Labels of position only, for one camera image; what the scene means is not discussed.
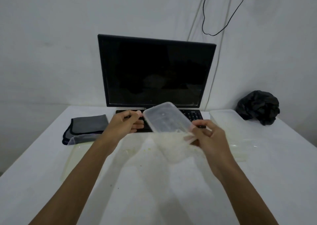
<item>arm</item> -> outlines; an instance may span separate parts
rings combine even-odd
[[[76,224],[105,159],[128,133],[143,128],[141,112],[124,111],[113,116],[102,135],[93,143],[61,187],[31,221],[36,224]]]
[[[240,224],[278,224],[234,160],[224,130],[210,120],[196,120],[192,123],[196,126],[207,126],[212,130],[193,128],[192,132],[198,139],[195,145],[204,151],[208,164],[223,185]]]

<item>black monitor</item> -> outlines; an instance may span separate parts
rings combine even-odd
[[[216,45],[98,35],[108,107],[199,108]]]

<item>keyboard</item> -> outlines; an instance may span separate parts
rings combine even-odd
[[[116,110],[116,114],[119,112],[122,112],[125,110]],[[194,120],[202,120],[203,117],[200,113],[199,110],[180,110],[190,121],[194,121]],[[139,120],[143,120],[144,121],[144,128],[143,129],[138,129],[137,132],[153,132],[152,129],[149,127],[148,123],[146,122],[146,120],[143,117],[140,117]]]

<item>crumpled black bag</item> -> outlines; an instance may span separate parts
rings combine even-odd
[[[252,91],[242,98],[235,111],[244,119],[258,119],[262,125],[271,125],[280,113],[278,99],[269,92]]]

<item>hanging cable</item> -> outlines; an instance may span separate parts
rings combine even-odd
[[[219,31],[218,33],[216,33],[216,34],[208,34],[208,33],[205,33],[205,31],[204,31],[204,22],[205,22],[205,11],[204,11],[204,8],[205,8],[205,2],[206,2],[206,0],[204,0],[204,3],[203,3],[203,15],[204,15],[204,20],[203,20],[203,24],[202,24],[202,26],[201,26],[201,29],[202,29],[203,33],[204,33],[204,34],[208,34],[208,35],[210,35],[210,36],[216,36],[217,34],[221,33],[221,32],[228,26],[228,24],[230,23],[230,20],[232,19],[233,15],[236,13],[236,11],[238,10],[238,8],[240,7],[240,5],[242,4],[243,1],[244,1],[244,0],[241,1],[241,3],[239,4],[239,6],[238,6],[238,7],[236,8],[236,10],[233,12],[233,14],[231,15],[231,17],[230,17],[228,23],[226,24],[226,26],[225,26],[222,30],[220,30],[220,31]]]

